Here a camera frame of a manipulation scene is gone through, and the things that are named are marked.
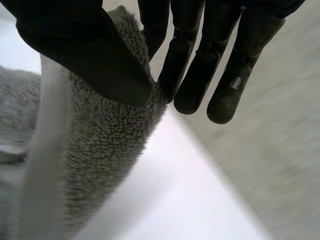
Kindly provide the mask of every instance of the fabric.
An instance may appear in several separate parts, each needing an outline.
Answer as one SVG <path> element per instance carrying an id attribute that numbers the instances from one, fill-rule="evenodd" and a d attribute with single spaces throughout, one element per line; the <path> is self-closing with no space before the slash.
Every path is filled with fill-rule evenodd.
<path id="1" fill-rule="evenodd" d="M 109 15 L 151 79 L 147 47 L 136 20 L 123 7 Z M 128 175 L 166 109 L 157 83 L 147 103 L 134 108 L 101 97 L 81 78 L 44 56 L 41 68 L 41 80 L 32 73 L 19 75 L 14 71 L 10 71 L 12 77 L 0 78 L 1 86 L 15 79 L 25 82 L 35 79 L 35 86 L 39 81 L 41 85 L 40 95 L 36 87 L 30 92 L 26 85 L 8 88 L 9 92 L 18 89 L 35 96 L 31 97 L 33 106 L 22 105 L 23 101 L 11 102 L 6 97 L 10 94 L 0 101 L 1 109 L 9 106 L 7 102 L 16 109 L 26 106 L 37 109 L 40 102 L 38 111 L 16 110 L 11 116 L 4 112 L 8 118 L 18 119 L 20 114 L 21 121 L 29 121 L 28 133 L 34 129 L 31 142 L 27 133 L 21 137 L 21 146 L 25 147 L 20 151 L 22 157 L 15 155 L 21 172 L 15 180 L 17 192 L 11 193 L 13 211 L 3 224 L 5 240 L 69 239 Z M 2 158 L 1 166 L 4 161 L 8 159 Z"/>

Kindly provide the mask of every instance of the gloved hand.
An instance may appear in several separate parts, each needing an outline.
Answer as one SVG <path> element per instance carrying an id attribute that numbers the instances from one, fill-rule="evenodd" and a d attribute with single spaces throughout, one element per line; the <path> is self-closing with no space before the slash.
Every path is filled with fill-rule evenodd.
<path id="1" fill-rule="evenodd" d="M 23 40 L 107 99 L 139 107 L 151 95 L 144 66 L 119 36 L 102 0 L 0 0 Z"/>
<path id="2" fill-rule="evenodd" d="M 207 108 L 207 116 L 212 122 L 229 122 L 263 48 L 283 26 L 285 17 L 303 2 L 138 0 L 150 59 L 166 37 L 171 3 L 174 35 L 158 79 L 168 103 L 174 100 L 175 108 L 182 114 L 196 112 L 241 17 L 233 51 Z M 204 5 L 201 42 L 182 81 L 196 42 Z"/>

